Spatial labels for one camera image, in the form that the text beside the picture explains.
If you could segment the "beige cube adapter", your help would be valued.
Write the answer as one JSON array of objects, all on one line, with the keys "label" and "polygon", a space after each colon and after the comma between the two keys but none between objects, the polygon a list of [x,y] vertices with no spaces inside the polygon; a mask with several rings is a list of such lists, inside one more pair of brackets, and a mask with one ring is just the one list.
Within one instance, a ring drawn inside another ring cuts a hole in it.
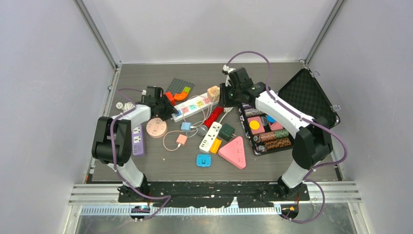
[{"label": "beige cube adapter", "polygon": [[207,98],[212,102],[215,103],[219,101],[220,98],[220,88],[218,86],[212,86],[207,89]]}]

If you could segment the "white multicolour power strip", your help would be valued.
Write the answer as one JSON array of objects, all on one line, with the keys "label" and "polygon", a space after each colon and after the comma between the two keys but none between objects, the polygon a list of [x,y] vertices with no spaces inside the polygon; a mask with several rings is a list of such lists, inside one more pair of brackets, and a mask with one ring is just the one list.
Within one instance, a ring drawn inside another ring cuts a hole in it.
[{"label": "white multicolour power strip", "polygon": [[174,108],[178,113],[172,114],[171,119],[173,119],[174,122],[179,122],[182,121],[184,117],[187,118],[202,111],[206,112],[207,109],[211,109],[212,106],[217,105],[218,101],[219,97],[210,99],[208,93],[196,95],[189,100],[175,105]]}]

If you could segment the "dark green cube adapter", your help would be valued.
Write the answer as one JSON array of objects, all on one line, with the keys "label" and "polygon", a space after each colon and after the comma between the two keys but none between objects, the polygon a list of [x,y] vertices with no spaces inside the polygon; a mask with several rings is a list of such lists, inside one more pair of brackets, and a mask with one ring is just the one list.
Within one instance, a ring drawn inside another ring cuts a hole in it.
[{"label": "dark green cube adapter", "polygon": [[235,128],[232,127],[231,125],[225,123],[222,125],[221,129],[218,132],[218,136],[225,140],[225,141],[231,141],[235,133]]}]

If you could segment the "purple power strip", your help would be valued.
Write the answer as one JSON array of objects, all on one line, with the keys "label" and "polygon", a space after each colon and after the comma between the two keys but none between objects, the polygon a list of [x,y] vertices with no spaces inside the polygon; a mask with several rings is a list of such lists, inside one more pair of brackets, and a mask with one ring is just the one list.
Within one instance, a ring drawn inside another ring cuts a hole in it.
[{"label": "purple power strip", "polygon": [[132,130],[132,155],[143,157],[145,155],[145,142],[142,125],[138,125]]}]

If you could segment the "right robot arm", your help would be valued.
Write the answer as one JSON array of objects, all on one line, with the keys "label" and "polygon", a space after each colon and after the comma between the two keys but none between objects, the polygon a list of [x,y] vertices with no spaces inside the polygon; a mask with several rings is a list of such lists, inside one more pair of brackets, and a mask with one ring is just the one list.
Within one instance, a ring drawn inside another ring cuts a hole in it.
[{"label": "right robot arm", "polygon": [[229,108],[247,103],[274,118],[294,139],[293,161],[276,185],[278,196],[291,200],[310,171],[333,150],[328,121],[297,110],[263,82],[254,83],[243,67],[225,65],[222,73],[226,80],[220,84],[219,106]]}]

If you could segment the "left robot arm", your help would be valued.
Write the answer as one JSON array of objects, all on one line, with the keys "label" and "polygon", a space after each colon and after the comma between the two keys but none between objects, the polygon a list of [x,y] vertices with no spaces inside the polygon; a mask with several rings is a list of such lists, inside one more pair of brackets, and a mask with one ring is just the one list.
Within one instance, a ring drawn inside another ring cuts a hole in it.
[{"label": "left robot arm", "polygon": [[167,120],[178,111],[161,87],[149,86],[137,104],[113,117],[100,117],[92,144],[92,156],[114,170],[123,188],[138,202],[149,197],[146,176],[132,159],[132,131],[153,118]]}]

